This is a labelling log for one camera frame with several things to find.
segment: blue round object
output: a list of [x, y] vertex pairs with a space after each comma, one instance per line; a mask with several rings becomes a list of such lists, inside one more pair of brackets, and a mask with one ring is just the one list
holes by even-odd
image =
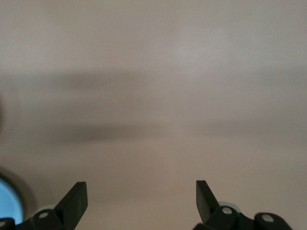
[[23, 205], [17, 192], [0, 178], [0, 218], [13, 218], [15, 224], [23, 221]]

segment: silver screw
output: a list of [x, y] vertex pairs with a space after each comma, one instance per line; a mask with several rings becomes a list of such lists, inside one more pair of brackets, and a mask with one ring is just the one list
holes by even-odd
[[39, 214], [38, 218], [42, 219], [42, 218], [45, 218], [46, 216], [48, 216], [48, 213], [43, 212], [43, 213]]
[[270, 215], [268, 214], [263, 214], [262, 215], [262, 219], [266, 222], [269, 222], [269, 223], [273, 223], [274, 222], [274, 219], [273, 217], [271, 217]]
[[229, 207], [222, 208], [222, 211], [227, 215], [232, 214], [232, 210]]

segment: blue circle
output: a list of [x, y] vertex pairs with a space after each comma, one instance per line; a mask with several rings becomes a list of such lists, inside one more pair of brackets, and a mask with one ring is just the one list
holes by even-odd
[[13, 218], [15, 224], [23, 221], [23, 205], [16, 191], [0, 178], [0, 218]]

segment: beige surface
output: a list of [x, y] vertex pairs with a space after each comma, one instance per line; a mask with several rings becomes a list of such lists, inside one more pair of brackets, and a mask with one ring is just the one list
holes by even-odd
[[190, 230], [195, 181], [307, 229], [307, 2], [1, 0], [0, 166], [77, 230]]

